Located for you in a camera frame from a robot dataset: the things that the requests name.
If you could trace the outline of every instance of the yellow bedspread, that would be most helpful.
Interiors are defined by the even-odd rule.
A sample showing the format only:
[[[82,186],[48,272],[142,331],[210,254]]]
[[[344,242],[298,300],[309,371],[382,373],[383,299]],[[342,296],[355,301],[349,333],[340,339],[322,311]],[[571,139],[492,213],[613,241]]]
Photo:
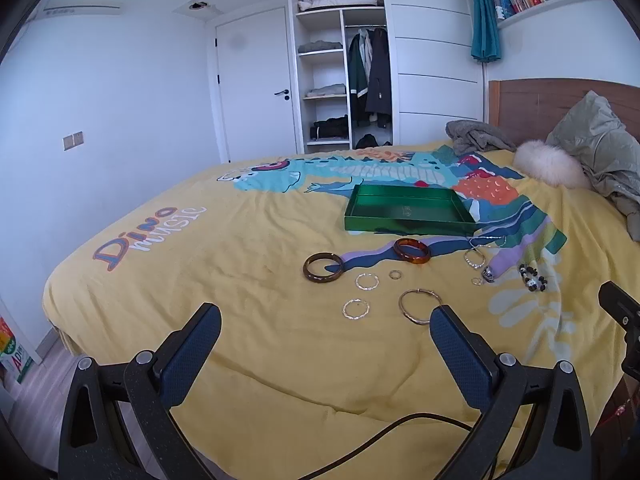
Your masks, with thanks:
[[[433,289],[496,352],[542,367],[573,362],[593,428],[625,347],[598,289],[613,280],[640,298],[640,247],[625,219],[594,192],[521,178],[508,168],[511,153],[455,157],[438,146],[212,168],[61,263],[47,282],[46,314],[68,345],[108,364],[157,348],[203,302],[218,305],[220,339],[172,413],[194,447],[240,480],[299,478],[409,413],[478,418],[428,327],[401,315],[398,297],[409,288]],[[483,233],[504,236],[481,249],[496,283],[472,284],[479,271],[463,259],[464,239],[418,237],[434,257],[412,265],[390,259],[397,236],[345,232],[347,196],[361,182],[455,188]],[[350,270],[309,282],[302,263],[319,251],[341,254]],[[524,287],[522,261],[547,278],[545,292]],[[400,280],[389,278],[393,269]],[[361,272],[380,285],[358,290]],[[369,315],[343,317],[351,298],[369,301]],[[414,314],[428,317],[434,304],[412,300]],[[503,464],[525,421],[522,413]],[[433,478],[464,437],[440,422],[410,422],[326,477]]]

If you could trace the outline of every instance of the teal curtain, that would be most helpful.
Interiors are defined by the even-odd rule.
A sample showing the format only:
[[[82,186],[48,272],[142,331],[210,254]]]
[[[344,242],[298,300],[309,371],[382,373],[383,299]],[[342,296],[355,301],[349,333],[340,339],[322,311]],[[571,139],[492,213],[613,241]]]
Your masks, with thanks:
[[[474,0],[474,17],[474,42],[471,46],[471,55],[483,63],[500,59],[502,51],[494,0]]]

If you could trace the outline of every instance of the fur ball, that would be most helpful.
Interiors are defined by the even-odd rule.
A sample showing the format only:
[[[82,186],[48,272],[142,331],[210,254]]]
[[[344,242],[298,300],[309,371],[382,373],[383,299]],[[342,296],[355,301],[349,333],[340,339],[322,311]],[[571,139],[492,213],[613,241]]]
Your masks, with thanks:
[[[541,140],[528,140],[521,144],[513,158],[513,167],[553,187],[591,189],[589,179],[576,158]]]

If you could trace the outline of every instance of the black cable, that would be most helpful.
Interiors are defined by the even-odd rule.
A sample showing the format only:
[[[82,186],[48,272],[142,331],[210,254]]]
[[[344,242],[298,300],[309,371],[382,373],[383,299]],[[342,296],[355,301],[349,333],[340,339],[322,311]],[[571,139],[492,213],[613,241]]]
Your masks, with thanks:
[[[335,460],[334,462],[331,462],[330,464],[328,464],[328,465],[326,465],[324,467],[321,467],[320,469],[318,469],[316,471],[313,471],[312,473],[309,473],[308,475],[304,475],[303,477],[299,478],[298,480],[311,480],[312,478],[316,478],[316,477],[318,477],[320,475],[323,475],[324,473],[326,473],[328,471],[331,471],[331,469],[335,469],[339,465],[344,464],[345,462],[347,462],[348,460],[351,460],[356,455],[359,455],[360,453],[362,453],[365,449],[367,449],[367,447],[371,446],[372,444],[375,444],[382,437],[384,437],[387,433],[389,433],[389,431],[394,430],[395,428],[400,426],[400,424],[404,424],[405,422],[409,422],[410,420],[414,420],[414,418],[430,418],[430,419],[433,419],[433,420],[439,420],[440,422],[446,422],[447,424],[453,424],[454,426],[462,428],[463,430],[467,430],[467,431],[472,431],[473,430],[473,428],[471,426],[468,426],[464,422],[460,422],[459,420],[456,420],[455,418],[449,418],[448,416],[436,415],[434,413],[412,413],[411,415],[404,416],[402,418],[399,418],[395,422],[392,422],[384,430],[382,430],[379,433],[377,433],[374,436],[372,436],[369,440],[367,440],[364,444],[362,444],[362,446],[357,447],[356,449],[351,451],[349,454],[346,454],[342,458],[339,458],[338,460]],[[495,472],[495,467],[496,467],[497,461],[498,461],[498,459],[496,458],[494,460],[494,462],[491,464],[491,472],[489,473],[489,480],[492,480],[493,477],[494,477],[494,472]]]

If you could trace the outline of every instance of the door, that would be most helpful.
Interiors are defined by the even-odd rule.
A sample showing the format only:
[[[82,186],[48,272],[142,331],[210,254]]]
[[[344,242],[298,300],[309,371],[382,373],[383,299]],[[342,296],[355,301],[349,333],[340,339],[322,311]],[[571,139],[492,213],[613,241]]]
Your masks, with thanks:
[[[229,159],[295,154],[284,9],[220,25],[217,37]]]

